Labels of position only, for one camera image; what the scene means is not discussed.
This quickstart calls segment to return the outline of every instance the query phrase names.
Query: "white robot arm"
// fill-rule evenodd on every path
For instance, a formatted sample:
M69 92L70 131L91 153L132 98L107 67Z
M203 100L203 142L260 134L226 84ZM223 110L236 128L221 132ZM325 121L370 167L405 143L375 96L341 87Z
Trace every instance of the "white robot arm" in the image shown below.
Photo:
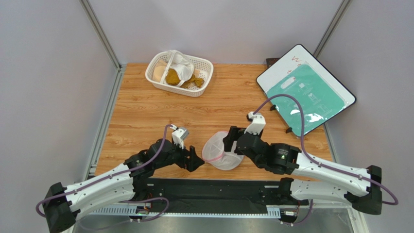
M47 220L51 233L62 232L77 220L107 205L121 201L139 201L146 206L148 186L146 178L156 169L176 164L193 172L204 161L184 147L189 134L186 128L174 129L172 141L157 140L148 150L142 150L112 170L81 183L63 187L56 183L49 188L45 199L36 206L37 212Z
M261 134L266 122L260 113L250 112L247 119L251 121L247 128L230 127L229 134L223 139L225 151L231 151L231 146L234 141L237 141L233 152L247 156L258 168L264 168L274 174L306 176L321 181L308 182L283 178L279 186L280 194L291 196L296 200L340 201L352 204L354 209L367 214L381 214L380 187L363 179L367 178L381 183L380 167L349 167L313 155L310 155L313 158L311 161L297 147L283 143L269 145L262 141ZM354 176L326 168L326 166L347 171Z

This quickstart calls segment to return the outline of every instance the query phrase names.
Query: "purple cable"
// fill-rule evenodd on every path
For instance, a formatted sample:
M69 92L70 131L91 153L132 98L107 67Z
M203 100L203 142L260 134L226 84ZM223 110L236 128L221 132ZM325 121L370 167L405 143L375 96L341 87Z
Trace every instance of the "purple cable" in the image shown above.
M126 201L123 201L123 202L124 203L144 203L144 202L149 202L149 201L154 201L154 200L164 200L167 203L167 205L165 206L164 210L159 212L157 215L155 215L151 218L143 219L143 220L140 221L140 222L148 222L148 221L159 218L163 213L165 213L167 211L168 207L170 206L170 202L168 201L167 198L159 197L159 198L151 198L151 199L140 200L140 201L126 200ZM113 227L116 227L116 226L119 226L119 225L122 225L122 224L125 224L125 223L128 223L128 222L131 222L131 220L129 219L129 220L126 220L126 221L118 222L118 223L115 223L113 225L110 225L110 226L107 226L107 227L102 227L102 228L88 228L88 227L83 226L80 222L78 223L78 225L86 231L96 232L96 231L102 231L102 230L110 229L110 228L113 228Z
M160 145L159 149L157 150L157 152L155 153L155 155L150 160L148 160L147 162L145 162L144 164L142 164L140 166L137 166L137 167L134 167L134 168L131 168L131 169L128 169L128 170L116 172L116 173L112 174L112 177L117 176L117 175L121 175L121 174L126 173L126 172L132 172L132 171L141 169L141 168L147 166L150 162L152 162L159 155L159 153L161 152L161 149L164 147L165 139L167 138L167 129L169 127L171 127L171 126L172 126L171 124L168 124L168 125L165 126L165 128L164 128L164 136L162 137L161 145ZM64 196L67 196L67 195L70 195L70 194L74 194L77 191L82 191L82 190L84 190L84 189L86 189L88 187L91 187L92 185L94 185L96 183L99 183L99 182L104 181L104 180L109 179L109 178L111 178L111 176L110 175L107 175L107 176L101 177L101 178L99 178L99 179L97 179L97 180L95 180L95 181L93 181L93 182L91 182L89 184L86 184L85 186L82 186L82 187L78 188L77 190L72 190L72 191L67 192L67 193L62 193L62 194L58 194L58 195L55 195L55 196L48 197L48 198L40 201L36 205L36 212L40 216L46 217L46 215L40 211L40 209L39 209L40 205L46 203L47 201L50 201L50 200L53 200L53 199L56 199L56 198L60 198L60 197L64 197Z
M268 98L265 102L263 102L260 106L259 106L259 108L257 108L257 110L253 113L253 114L256 114L265 104L267 104L267 102L269 102L269 101L271 101L271 100L273 100L274 98L277 98L277 97L288 97L288 98L290 98L291 100L293 100L296 104L297 104L297 106L298 106L298 108L299 108L299 112L300 112L300 117L301 117L301 120L302 120L302 130L301 130L301 133L300 133L300 145L301 145L301 147L302 147L302 150L303 150L303 153L304 153L304 155L309 159L309 160L311 160L313 163L315 163L315 164L319 164L319 161L317 161L317 160L315 160L315 159L313 159L307 152L306 152L306 150L305 150L305 115L304 115L304 113L303 113L303 109L302 109L302 106L300 105L300 103L299 103L299 101L297 101L297 99L295 99L293 96L290 96L290 95L286 95L286 94L278 94L278 95L274 95L274 96L272 96L272 97L270 97L270 98ZM356 174L353 174L353 173L351 173L351 172L348 172L348 171L344 171L344 170L340 170L340 169L337 169L337 168L335 168L335 167L331 167L331 166L328 166L328 165L325 165L325 164L319 164L320 166L323 166L323 167L325 167L325 168L328 168L328 169L330 169L330 170L333 170L333 171L336 171L336 172L339 172L339 173L342 173L342 174L345 174L345 175L349 175L349 176L352 176L352 177L356 177L356 178L360 178L358 175L356 175ZM387 187L385 187L383 184L381 184L381 183L379 183L379 182L377 182L377 181L375 181L375 180L372 180L372 179L370 179L370 178L367 178L367 177L362 177L362 179L363 180L365 180L365 181L368 181L368 182L371 182L371 183L373 183L373 184L375 184L375 185L378 185L380 188L382 188L383 190L385 190L393 199L394 199L394 202L389 202L389 201L382 201L382 203L384 203L384 204L387 204L387 205L398 205L398 199L397 199L397 197L394 195L394 193L392 193Z

